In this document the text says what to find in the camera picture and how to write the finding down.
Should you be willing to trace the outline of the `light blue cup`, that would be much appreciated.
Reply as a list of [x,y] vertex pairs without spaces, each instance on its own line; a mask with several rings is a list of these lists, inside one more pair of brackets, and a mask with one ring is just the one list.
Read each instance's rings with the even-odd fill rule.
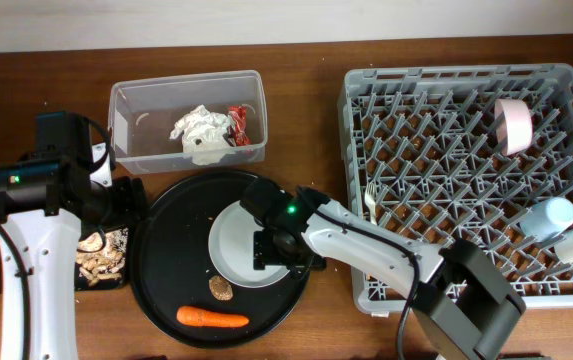
[[573,224],[573,203],[566,198],[553,197],[539,202],[520,220],[519,227],[526,237],[544,242],[564,232]]

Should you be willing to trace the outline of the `white plastic fork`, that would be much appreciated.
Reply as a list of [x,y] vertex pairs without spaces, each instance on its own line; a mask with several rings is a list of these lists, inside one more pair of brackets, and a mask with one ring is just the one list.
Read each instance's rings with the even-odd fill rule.
[[370,222],[374,225],[378,224],[376,195],[377,195],[376,184],[374,182],[369,182],[366,185],[364,192],[364,203],[368,208]]

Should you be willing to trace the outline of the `pink bowl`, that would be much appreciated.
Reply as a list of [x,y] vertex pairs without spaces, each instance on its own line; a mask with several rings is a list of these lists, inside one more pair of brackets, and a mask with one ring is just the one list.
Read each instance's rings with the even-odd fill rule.
[[494,104],[499,121],[496,137],[500,152],[510,156],[526,150],[533,141],[533,123],[528,105],[522,100],[498,99]]

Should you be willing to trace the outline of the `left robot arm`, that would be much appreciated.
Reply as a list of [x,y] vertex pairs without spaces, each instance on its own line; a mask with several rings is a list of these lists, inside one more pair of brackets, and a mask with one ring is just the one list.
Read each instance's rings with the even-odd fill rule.
[[142,181],[114,168],[107,131],[72,112],[37,116],[35,150],[0,168],[1,358],[77,358],[78,244],[148,212]]

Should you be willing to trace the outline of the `red snack wrapper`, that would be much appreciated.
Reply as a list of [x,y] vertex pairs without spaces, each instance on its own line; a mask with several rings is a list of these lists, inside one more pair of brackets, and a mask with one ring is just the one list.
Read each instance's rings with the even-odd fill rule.
[[243,105],[230,106],[228,108],[228,115],[233,120],[232,134],[236,146],[250,145],[250,140],[246,135],[246,115],[247,107]]

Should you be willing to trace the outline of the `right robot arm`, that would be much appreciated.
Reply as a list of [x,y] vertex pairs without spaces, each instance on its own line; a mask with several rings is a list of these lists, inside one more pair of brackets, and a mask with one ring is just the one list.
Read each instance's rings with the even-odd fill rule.
[[240,205],[259,230],[254,268],[283,265],[293,276],[346,263],[406,299],[400,320],[414,314],[431,345],[446,359],[495,359],[526,311],[482,249],[455,239],[446,247],[411,240],[373,225],[309,187],[295,194],[255,179]]

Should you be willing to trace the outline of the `white tissue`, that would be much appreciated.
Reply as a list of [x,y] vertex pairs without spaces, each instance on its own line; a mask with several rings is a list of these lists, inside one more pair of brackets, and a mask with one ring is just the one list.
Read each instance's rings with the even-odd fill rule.
[[190,125],[180,137],[182,152],[192,153],[192,162],[198,166],[219,163],[225,156],[222,150],[232,147],[228,140],[233,125],[231,117],[210,112],[204,105],[183,117],[190,120]]
[[186,131],[186,129],[190,125],[190,120],[186,117],[179,119],[175,124],[174,128],[169,135],[170,140],[177,140],[179,139],[182,134]]

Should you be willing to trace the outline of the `grey plate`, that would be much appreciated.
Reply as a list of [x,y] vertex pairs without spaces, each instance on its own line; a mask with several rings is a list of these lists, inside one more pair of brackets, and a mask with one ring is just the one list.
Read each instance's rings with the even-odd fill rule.
[[289,271],[268,265],[255,270],[253,236],[262,228],[239,201],[227,206],[214,220],[209,232],[208,250],[216,270],[230,283],[245,288],[262,288],[277,283]]

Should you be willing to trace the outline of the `peanut shell scraps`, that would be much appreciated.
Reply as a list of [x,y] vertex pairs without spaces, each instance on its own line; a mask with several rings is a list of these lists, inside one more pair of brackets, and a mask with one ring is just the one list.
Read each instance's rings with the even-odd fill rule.
[[76,281],[78,288],[119,287],[125,280],[126,253],[111,252],[106,234],[93,233],[78,243]]

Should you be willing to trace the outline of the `orange carrot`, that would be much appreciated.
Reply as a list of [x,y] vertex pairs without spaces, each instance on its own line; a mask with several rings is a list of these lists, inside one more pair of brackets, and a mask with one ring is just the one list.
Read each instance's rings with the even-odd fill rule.
[[243,315],[212,312],[193,306],[180,307],[176,318],[180,324],[192,327],[241,328],[250,323]]

